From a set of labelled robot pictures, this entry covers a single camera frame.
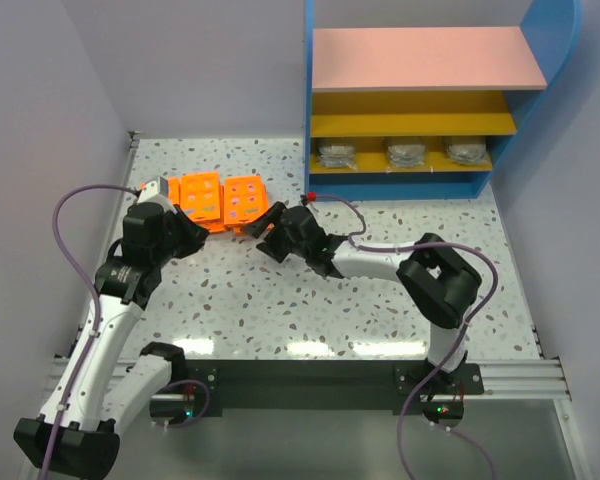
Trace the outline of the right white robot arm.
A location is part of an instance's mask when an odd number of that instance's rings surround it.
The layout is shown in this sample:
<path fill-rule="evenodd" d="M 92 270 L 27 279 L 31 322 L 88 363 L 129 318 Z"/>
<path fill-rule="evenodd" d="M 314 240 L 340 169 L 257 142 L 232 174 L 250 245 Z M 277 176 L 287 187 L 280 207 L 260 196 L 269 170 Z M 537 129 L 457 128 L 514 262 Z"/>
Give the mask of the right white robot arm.
<path fill-rule="evenodd" d="M 328 234 L 309 208 L 275 203 L 242 231 L 262 238 L 257 249 L 282 262 L 290 254 L 323 278 L 370 278 L 402 285 L 430 323 L 423 374 L 434 372 L 430 394 L 461 392 L 466 361 L 461 331 L 482 284 L 480 274 L 440 237 L 426 234 L 416 242 L 355 246 L 344 235 Z"/>

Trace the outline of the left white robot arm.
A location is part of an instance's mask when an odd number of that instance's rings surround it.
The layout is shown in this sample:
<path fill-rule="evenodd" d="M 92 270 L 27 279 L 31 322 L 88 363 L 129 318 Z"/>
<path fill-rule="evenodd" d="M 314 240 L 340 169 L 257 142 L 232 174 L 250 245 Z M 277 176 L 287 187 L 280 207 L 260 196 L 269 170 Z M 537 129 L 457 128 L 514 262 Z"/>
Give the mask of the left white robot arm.
<path fill-rule="evenodd" d="M 189 379 L 185 354 L 151 342 L 117 384 L 111 382 L 122 347 L 173 259 L 203 248 L 209 233 L 179 207 L 146 201 L 125 215 L 120 255 L 98 269 L 85 328 L 53 393 L 34 418 L 22 418 L 14 440 L 42 478 L 51 472 L 103 479 L 121 438 L 151 397 Z"/>

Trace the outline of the bagged silver sponges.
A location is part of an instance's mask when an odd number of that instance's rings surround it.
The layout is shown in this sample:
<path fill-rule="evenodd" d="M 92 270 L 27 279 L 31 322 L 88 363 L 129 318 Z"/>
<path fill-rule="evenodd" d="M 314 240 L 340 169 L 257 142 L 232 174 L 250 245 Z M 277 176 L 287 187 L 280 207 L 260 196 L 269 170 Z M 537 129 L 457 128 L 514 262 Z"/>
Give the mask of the bagged silver sponges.
<path fill-rule="evenodd" d="M 446 136 L 443 138 L 448 157 L 462 165 L 479 165 L 487 160 L 484 136 Z"/>
<path fill-rule="evenodd" d="M 317 163 L 324 168 L 357 169 L 356 147 L 351 139 L 319 138 L 315 140 Z"/>
<path fill-rule="evenodd" d="M 411 168 L 424 164 L 427 147 L 421 137 L 388 137 L 385 153 L 391 168 Z"/>

